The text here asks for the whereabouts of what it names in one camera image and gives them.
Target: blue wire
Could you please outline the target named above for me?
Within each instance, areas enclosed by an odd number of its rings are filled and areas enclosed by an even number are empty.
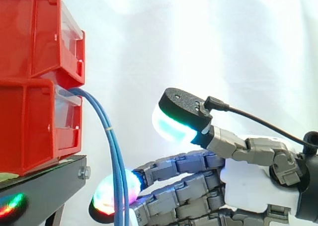
[[[110,153],[111,153],[111,158],[112,158],[112,166],[113,166],[113,179],[114,179],[114,203],[115,203],[115,225],[122,226],[123,225],[123,215],[121,212],[123,212],[123,190],[122,190],[122,180],[121,176],[125,175],[121,173],[120,169],[120,160],[118,159],[117,155],[117,147],[116,147],[116,141],[113,139],[113,135],[108,131],[107,129],[110,128],[109,125],[109,119],[105,118],[107,115],[103,113],[104,111],[100,109],[98,104],[95,102],[95,100],[91,97],[90,94],[85,92],[84,90],[81,90],[79,88],[72,88],[69,89],[69,92],[71,92],[74,95],[80,95],[82,97],[85,97],[89,103],[93,106],[95,109],[96,113],[98,114],[102,125],[104,127],[107,139],[109,141],[110,145]]]
[[[98,105],[98,107],[100,108],[101,112],[103,113],[104,118],[106,119],[106,122],[108,123],[109,126],[111,126],[110,120],[103,108],[103,106],[98,102],[98,100],[96,98],[94,98],[94,96],[92,96],[90,93],[87,93]],[[124,188],[124,203],[125,203],[125,226],[129,226],[129,195],[128,195],[128,183],[127,183],[127,177],[126,177],[126,172],[125,172],[125,166],[124,166],[124,160],[123,157],[121,155],[121,151],[119,148],[119,144],[115,135],[115,131],[113,129],[110,130],[110,133],[113,137],[114,143],[115,143],[115,149],[117,152],[117,156],[118,156],[118,161],[119,161],[119,166],[120,166],[120,170],[121,170],[121,174],[122,174],[122,182],[123,182],[123,188]]]

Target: screw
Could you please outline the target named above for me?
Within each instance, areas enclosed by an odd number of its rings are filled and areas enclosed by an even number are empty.
[[[79,179],[88,180],[90,178],[90,167],[84,166],[79,169]]]

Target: black cable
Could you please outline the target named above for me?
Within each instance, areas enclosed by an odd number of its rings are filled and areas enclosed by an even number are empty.
[[[229,111],[229,112],[232,112],[232,113],[239,114],[239,115],[244,116],[244,117],[246,117],[246,118],[249,118],[249,119],[251,119],[251,120],[253,120],[253,121],[255,121],[255,122],[258,122],[258,123],[260,123],[260,124],[262,124],[262,125],[268,127],[269,129],[271,129],[271,130],[273,130],[273,131],[275,131],[275,132],[277,132],[277,133],[279,133],[279,134],[281,134],[281,135],[287,137],[288,139],[290,139],[290,140],[292,140],[292,141],[294,141],[294,142],[297,142],[297,143],[299,143],[299,144],[301,144],[301,145],[307,145],[307,146],[315,147],[315,148],[318,147],[318,146],[316,146],[316,145],[307,143],[307,142],[305,142],[305,141],[303,141],[303,140],[301,140],[301,139],[299,139],[299,138],[296,138],[296,137],[294,137],[293,135],[291,135],[291,134],[289,134],[289,133],[287,133],[287,132],[285,132],[285,131],[279,129],[278,127],[276,127],[276,126],[274,126],[274,125],[272,125],[272,124],[270,124],[270,123],[268,123],[268,122],[266,122],[266,121],[264,121],[264,120],[262,120],[262,119],[260,119],[260,118],[257,118],[257,117],[255,117],[255,116],[249,114],[249,113],[246,113],[246,112],[244,112],[244,111],[241,111],[241,110],[239,110],[239,109],[232,108],[232,107],[229,107],[229,108],[228,108],[228,111]]]
[[[275,132],[287,137],[288,139],[303,145],[304,147],[309,147],[309,151],[314,152],[314,150],[312,148],[314,148],[314,149],[318,148],[318,145],[310,144],[310,143],[305,142],[305,141],[303,141],[303,140],[301,140],[299,138],[296,138],[293,135],[291,135],[291,134],[279,129],[278,127],[276,127],[276,126],[274,126],[274,125],[272,125],[272,124],[270,124],[270,123],[268,123],[268,122],[266,122],[266,121],[264,121],[264,120],[262,120],[260,118],[257,118],[255,116],[253,116],[253,115],[251,115],[249,113],[246,113],[244,111],[241,111],[239,109],[230,107],[228,104],[226,104],[225,102],[223,102],[223,101],[221,101],[221,100],[219,100],[217,98],[209,96],[204,102],[204,107],[206,109],[208,109],[209,111],[211,111],[213,109],[218,110],[218,111],[225,111],[225,112],[229,111],[229,112],[236,113],[236,114],[239,114],[241,116],[244,116],[246,118],[249,118],[249,119],[251,119],[251,120],[253,120],[255,122],[258,122],[261,125],[264,125],[264,126],[268,127],[269,129],[271,129],[271,130],[273,130],[273,131],[275,131]]]

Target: rainbow led light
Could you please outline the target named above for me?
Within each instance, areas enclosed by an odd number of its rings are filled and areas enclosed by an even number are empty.
[[[138,177],[131,171],[125,169],[127,186],[128,186],[128,197],[129,204],[134,202],[141,190],[141,183]],[[107,215],[115,213],[114,211],[114,188],[113,188],[113,175],[107,176],[97,187],[93,196],[94,207]]]
[[[153,113],[153,126],[166,140],[174,143],[189,143],[197,132],[165,115],[157,105]]]
[[[0,219],[6,218],[17,211],[22,210],[26,198],[24,194],[6,196],[0,199]]]

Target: red storage bin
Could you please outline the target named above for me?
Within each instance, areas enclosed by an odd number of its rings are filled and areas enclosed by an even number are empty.
[[[81,98],[48,79],[0,80],[0,172],[24,175],[81,149]]]
[[[85,34],[62,0],[0,0],[0,78],[84,84]]]
[[[62,0],[0,0],[0,173],[25,175],[81,150],[85,34]]]

